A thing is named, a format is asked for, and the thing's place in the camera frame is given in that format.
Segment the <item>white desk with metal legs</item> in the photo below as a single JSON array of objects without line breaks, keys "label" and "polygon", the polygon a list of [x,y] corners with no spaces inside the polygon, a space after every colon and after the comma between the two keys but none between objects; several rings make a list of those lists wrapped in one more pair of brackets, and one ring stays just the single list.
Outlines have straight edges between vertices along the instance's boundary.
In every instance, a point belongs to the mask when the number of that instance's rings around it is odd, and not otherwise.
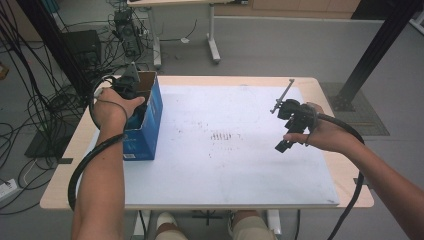
[{"label": "white desk with metal legs", "polygon": [[206,39],[211,52],[212,60],[214,63],[221,61],[220,53],[215,41],[215,5],[226,4],[233,0],[127,0],[127,4],[131,8],[142,8],[147,12],[149,22],[149,32],[152,36],[152,54],[153,65],[155,68],[160,69],[162,66],[161,45],[160,39],[157,35],[154,8],[164,6],[185,6],[203,4],[208,6],[208,19],[209,27],[206,34]]}]

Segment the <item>person's left leg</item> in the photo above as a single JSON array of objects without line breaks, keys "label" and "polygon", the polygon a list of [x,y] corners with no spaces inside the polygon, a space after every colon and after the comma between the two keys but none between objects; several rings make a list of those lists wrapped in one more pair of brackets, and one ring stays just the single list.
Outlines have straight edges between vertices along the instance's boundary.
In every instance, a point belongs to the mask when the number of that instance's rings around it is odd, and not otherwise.
[{"label": "person's left leg", "polygon": [[173,215],[163,212],[157,218],[155,240],[188,240],[188,238],[178,227]]}]

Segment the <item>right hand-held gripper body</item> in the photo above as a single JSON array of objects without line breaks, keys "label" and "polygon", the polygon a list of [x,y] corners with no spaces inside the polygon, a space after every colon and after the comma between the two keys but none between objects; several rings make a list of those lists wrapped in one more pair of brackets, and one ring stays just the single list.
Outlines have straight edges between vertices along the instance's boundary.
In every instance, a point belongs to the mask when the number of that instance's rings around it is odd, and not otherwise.
[{"label": "right hand-held gripper body", "polygon": [[276,100],[270,113],[274,114],[278,112],[277,117],[287,121],[285,127],[288,129],[289,133],[303,134],[305,130],[312,133],[318,123],[317,111],[306,103],[300,104],[295,99],[284,99],[294,82],[294,79],[289,80],[288,86]]}]

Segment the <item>person's left hand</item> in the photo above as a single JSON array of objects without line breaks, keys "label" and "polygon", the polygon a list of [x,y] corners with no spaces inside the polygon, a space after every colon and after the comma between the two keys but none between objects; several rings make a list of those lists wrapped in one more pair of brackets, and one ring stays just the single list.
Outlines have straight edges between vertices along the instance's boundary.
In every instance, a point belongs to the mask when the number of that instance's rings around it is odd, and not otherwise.
[{"label": "person's left hand", "polygon": [[102,134],[120,134],[134,110],[145,102],[144,97],[127,100],[112,88],[101,88],[95,92],[95,122]]}]

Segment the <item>person's right hand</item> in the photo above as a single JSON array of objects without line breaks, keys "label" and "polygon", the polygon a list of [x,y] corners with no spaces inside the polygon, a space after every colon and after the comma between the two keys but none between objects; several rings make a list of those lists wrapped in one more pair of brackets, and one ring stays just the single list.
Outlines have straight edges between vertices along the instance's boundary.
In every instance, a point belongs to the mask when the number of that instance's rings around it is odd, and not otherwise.
[{"label": "person's right hand", "polygon": [[366,146],[352,134],[325,120],[319,120],[312,133],[296,134],[296,143],[312,145],[325,151],[337,152],[348,158],[360,155],[366,150]]}]

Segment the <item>person's leg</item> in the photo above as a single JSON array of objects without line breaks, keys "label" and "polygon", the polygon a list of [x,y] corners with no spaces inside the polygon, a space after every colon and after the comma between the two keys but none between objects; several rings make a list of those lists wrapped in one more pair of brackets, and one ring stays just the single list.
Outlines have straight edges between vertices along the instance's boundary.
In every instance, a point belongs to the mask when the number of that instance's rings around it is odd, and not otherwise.
[{"label": "person's leg", "polygon": [[276,240],[275,234],[256,210],[231,212],[228,232],[232,240]]},{"label": "person's leg", "polygon": [[157,218],[155,240],[188,240],[188,238],[178,227],[173,215],[163,212]]}]

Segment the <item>dark floor plate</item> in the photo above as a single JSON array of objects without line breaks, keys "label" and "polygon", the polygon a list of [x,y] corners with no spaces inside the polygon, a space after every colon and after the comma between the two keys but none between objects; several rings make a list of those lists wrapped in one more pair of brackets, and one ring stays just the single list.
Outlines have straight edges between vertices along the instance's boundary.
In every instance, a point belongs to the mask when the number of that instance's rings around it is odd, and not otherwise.
[{"label": "dark floor plate", "polygon": [[49,125],[43,124],[37,130],[24,155],[29,158],[61,158],[74,131],[74,126],[63,122]]}]

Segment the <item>blue cardboard box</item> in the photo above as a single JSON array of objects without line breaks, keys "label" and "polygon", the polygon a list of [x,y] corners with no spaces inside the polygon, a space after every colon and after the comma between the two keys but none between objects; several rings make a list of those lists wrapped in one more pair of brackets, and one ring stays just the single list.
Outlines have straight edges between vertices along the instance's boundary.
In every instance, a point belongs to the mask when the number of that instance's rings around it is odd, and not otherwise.
[{"label": "blue cardboard box", "polygon": [[143,124],[139,129],[126,130],[123,142],[125,161],[154,160],[163,110],[163,101],[157,73],[144,71],[139,73],[143,90],[148,90],[145,98],[147,110]]}]

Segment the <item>black computer tower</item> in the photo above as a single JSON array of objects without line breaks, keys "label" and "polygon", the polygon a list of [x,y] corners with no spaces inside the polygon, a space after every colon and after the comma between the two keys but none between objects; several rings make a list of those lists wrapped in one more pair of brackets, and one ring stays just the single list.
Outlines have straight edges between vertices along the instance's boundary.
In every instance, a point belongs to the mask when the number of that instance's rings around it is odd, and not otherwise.
[{"label": "black computer tower", "polygon": [[122,43],[126,57],[138,57],[142,53],[138,29],[132,20],[132,10],[118,10],[114,12],[114,26],[118,38]]}]

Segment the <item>white power strip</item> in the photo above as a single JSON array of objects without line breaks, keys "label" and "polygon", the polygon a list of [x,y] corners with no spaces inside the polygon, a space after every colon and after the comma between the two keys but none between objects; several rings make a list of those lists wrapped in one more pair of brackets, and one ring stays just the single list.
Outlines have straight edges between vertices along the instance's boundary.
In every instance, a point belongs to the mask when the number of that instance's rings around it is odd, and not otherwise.
[{"label": "white power strip", "polygon": [[19,191],[18,185],[14,179],[10,179],[0,185],[0,202],[12,196]]}]

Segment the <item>black equipment box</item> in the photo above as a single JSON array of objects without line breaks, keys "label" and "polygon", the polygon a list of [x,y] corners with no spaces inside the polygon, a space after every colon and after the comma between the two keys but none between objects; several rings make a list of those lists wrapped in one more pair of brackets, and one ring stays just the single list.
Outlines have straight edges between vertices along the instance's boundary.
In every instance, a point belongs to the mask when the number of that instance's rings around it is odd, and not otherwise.
[{"label": "black equipment box", "polygon": [[89,68],[100,64],[101,42],[95,30],[66,32],[62,37],[80,67]]}]

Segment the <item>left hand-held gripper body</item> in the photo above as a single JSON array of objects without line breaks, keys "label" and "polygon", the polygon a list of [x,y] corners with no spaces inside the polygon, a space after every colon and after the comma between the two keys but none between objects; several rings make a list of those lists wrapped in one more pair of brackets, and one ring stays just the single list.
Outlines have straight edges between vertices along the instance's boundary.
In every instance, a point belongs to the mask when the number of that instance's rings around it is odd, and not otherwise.
[{"label": "left hand-held gripper body", "polygon": [[112,88],[124,99],[131,100],[137,97],[147,98],[148,90],[143,90],[137,66],[132,62],[125,72],[112,81]]}]

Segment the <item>person's right leg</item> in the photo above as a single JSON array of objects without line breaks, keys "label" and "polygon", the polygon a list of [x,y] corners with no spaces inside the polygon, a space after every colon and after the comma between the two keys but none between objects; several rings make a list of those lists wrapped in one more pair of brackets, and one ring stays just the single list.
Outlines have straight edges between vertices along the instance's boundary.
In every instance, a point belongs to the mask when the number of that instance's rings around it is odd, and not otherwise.
[{"label": "person's right leg", "polygon": [[228,232],[232,240],[276,240],[275,234],[256,210],[231,212]]}]

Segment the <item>black metal frame post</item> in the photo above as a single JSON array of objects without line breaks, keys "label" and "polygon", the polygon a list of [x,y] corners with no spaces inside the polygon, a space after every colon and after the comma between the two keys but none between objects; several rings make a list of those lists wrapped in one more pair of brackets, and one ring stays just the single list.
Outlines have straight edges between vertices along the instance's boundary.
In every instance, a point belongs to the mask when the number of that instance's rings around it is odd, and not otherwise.
[{"label": "black metal frame post", "polygon": [[385,19],[339,92],[329,97],[334,111],[353,111],[353,100],[424,0],[400,0]]},{"label": "black metal frame post", "polygon": [[92,85],[65,44],[56,21],[47,11],[42,0],[16,0],[16,2],[50,50],[76,93],[87,100],[91,95]]}]

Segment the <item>white table mat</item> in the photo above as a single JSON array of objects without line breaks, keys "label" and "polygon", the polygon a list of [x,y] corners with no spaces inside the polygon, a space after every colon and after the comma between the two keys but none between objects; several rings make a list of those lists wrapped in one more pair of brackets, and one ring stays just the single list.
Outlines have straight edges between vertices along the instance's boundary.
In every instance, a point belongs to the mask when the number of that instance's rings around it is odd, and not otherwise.
[{"label": "white table mat", "polygon": [[271,113],[284,88],[160,88],[163,111],[152,161],[127,161],[125,205],[147,209],[333,207],[339,197],[323,153],[276,145]]}]

